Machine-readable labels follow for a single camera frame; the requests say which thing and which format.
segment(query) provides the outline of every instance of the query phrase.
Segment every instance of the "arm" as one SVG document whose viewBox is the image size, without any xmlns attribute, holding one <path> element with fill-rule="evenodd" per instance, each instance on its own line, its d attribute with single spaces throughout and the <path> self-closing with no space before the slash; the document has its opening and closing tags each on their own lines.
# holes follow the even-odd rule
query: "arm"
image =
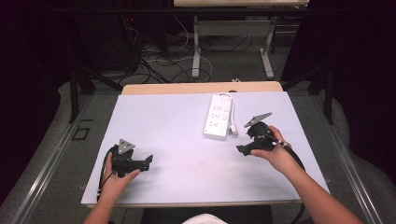
<svg viewBox="0 0 396 224">
<path fill-rule="evenodd" d="M 280 131 L 270 126 L 277 139 L 286 142 Z M 345 206 L 309 176 L 280 145 L 272 151 L 252 150 L 251 154 L 268 160 L 295 187 L 315 223 L 361 223 Z"/>
<path fill-rule="evenodd" d="M 99 198 L 98 203 L 88 214 L 87 218 L 84 221 L 84 224 L 94 223 L 107 224 L 110 220 L 111 211 L 113 210 L 114 205 L 117 200 L 128 186 L 128 184 L 139 175 L 140 171 L 135 170 L 123 178 L 119 178 L 116 176 L 111 169 L 111 153 L 108 155 L 106 160 L 106 169 L 104 177 L 108 180 L 105 180 L 105 184 L 103 186 L 101 197 Z"/>
</svg>

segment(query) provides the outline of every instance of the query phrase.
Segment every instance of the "power strip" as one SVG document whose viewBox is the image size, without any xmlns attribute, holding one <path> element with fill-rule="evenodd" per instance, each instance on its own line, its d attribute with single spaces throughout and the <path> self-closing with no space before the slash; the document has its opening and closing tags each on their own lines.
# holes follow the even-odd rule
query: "power strip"
<svg viewBox="0 0 396 224">
<path fill-rule="evenodd" d="M 204 136 L 224 140 L 228 131 L 233 98 L 226 95 L 213 95 L 207 113 Z"/>
</svg>

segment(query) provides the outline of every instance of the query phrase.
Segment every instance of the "gray carpet floor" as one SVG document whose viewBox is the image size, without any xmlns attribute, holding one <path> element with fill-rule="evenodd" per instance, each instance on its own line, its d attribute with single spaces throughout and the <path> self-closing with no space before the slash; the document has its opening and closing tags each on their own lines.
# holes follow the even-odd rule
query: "gray carpet floor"
<svg viewBox="0 0 396 224">
<path fill-rule="evenodd" d="M 202 42 L 205 48 L 201 60 L 202 76 L 195 79 L 196 82 L 204 81 L 231 81 L 238 77 L 242 81 L 267 80 L 263 74 L 262 61 L 258 48 L 262 46 L 262 38 L 244 37 L 208 37 Z M 275 80 L 280 80 L 284 62 L 287 59 L 292 43 L 292 36 L 280 36 L 276 41 L 276 52 L 270 54 L 273 70 L 276 74 Z M 237 46 L 244 49 L 241 51 L 232 49 Z M 210 49 L 223 49 L 225 52 L 212 51 Z M 181 49 L 188 57 L 191 51 Z M 155 56 L 147 57 L 147 61 L 157 59 Z M 149 62 L 153 68 L 164 74 L 168 78 L 173 78 L 175 82 L 187 80 L 187 76 L 181 68 L 189 72 L 192 60 L 180 61 L 176 65 L 165 66 L 164 62 Z M 145 76 L 125 77 L 120 74 L 108 73 L 107 76 L 119 81 L 122 85 L 129 83 L 139 83 Z M 111 117 L 113 107 L 117 100 L 117 94 L 109 87 L 100 82 L 95 82 L 98 92 L 94 96 L 80 95 L 81 102 L 87 100 L 82 115 L 76 121 L 80 128 L 89 128 L 89 133 L 85 140 L 72 140 L 73 136 L 64 144 L 64 154 L 61 155 L 59 163 L 54 167 L 51 179 L 45 190 L 39 195 L 39 200 L 34 204 L 32 213 L 29 214 L 26 223 L 81 223 L 90 212 L 90 208 L 80 204 L 83 194 L 83 186 L 88 181 L 97 151 L 106 132 L 106 126 Z M 358 217 L 366 220 L 364 211 L 361 209 L 360 202 L 357 200 L 354 189 L 349 184 L 347 176 L 340 165 L 338 155 L 335 153 L 335 145 L 326 129 L 320 111 L 315 107 L 314 99 L 308 96 L 304 90 L 306 85 L 303 83 L 290 90 L 290 99 L 295 106 L 297 115 L 303 125 L 305 134 L 318 160 L 322 173 L 330 181 L 328 183 L 332 195 L 350 208 Z M 59 143 L 64 138 L 65 131 L 68 129 L 70 119 L 70 96 L 68 85 L 65 84 L 59 89 L 62 95 L 62 102 L 58 109 L 55 120 L 49 127 L 48 133 L 43 139 L 36 154 L 32 158 L 14 190 L 8 195 L 6 201 L 0 208 L 0 223 L 11 223 L 12 219 L 18 214 L 23 201 L 29 195 L 29 190 L 34 185 L 41 169 L 48 161 L 50 154 L 59 149 Z M 348 144 L 347 120 L 343 114 L 342 107 L 334 102 L 333 104 L 334 128 L 341 137 L 343 144 Z M 375 201 L 375 207 L 380 210 L 384 223 L 392 223 L 395 215 L 391 212 L 395 207 L 396 191 L 394 186 L 387 182 L 387 177 L 381 175 L 375 167 L 369 163 L 354 158 L 359 165 L 358 172 L 363 176 L 370 186 L 368 194 L 371 194 Z M 272 206 L 272 216 L 274 223 L 290 223 L 297 214 L 299 204 L 277 204 Z M 121 223 L 140 223 L 143 209 L 115 208 L 112 220 Z"/>
</svg>

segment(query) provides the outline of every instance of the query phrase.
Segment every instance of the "hand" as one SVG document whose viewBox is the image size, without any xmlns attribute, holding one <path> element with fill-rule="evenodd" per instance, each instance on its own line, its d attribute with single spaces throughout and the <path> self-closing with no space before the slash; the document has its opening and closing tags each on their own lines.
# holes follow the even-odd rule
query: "hand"
<svg viewBox="0 0 396 224">
<path fill-rule="evenodd" d="M 119 178 L 112 170 L 112 153 L 106 159 L 106 169 L 103 175 L 105 184 L 103 185 L 100 200 L 115 204 L 128 184 L 139 175 L 140 170 L 134 170 L 123 178 Z"/>
<path fill-rule="evenodd" d="M 274 133 L 275 138 L 287 143 L 276 127 L 268 126 L 268 128 Z M 277 144 L 272 151 L 253 149 L 250 154 L 268 160 L 283 175 L 287 175 L 295 169 L 301 169 L 297 161 L 280 144 Z"/>
</svg>

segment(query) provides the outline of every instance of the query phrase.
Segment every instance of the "person's right hand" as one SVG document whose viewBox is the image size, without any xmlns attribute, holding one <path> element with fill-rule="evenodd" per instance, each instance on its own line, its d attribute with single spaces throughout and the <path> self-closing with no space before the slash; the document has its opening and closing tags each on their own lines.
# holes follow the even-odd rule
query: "person's right hand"
<svg viewBox="0 0 396 224">
<path fill-rule="evenodd" d="M 274 133 L 275 138 L 287 143 L 276 127 L 268 127 Z M 268 160 L 283 175 L 287 175 L 289 172 L 295 171 L 295 169 L 301 169 L 297 161 L 280 144 L 277 144 L 272 151 L 253 149 L 250 154 Z"/>
</svg>

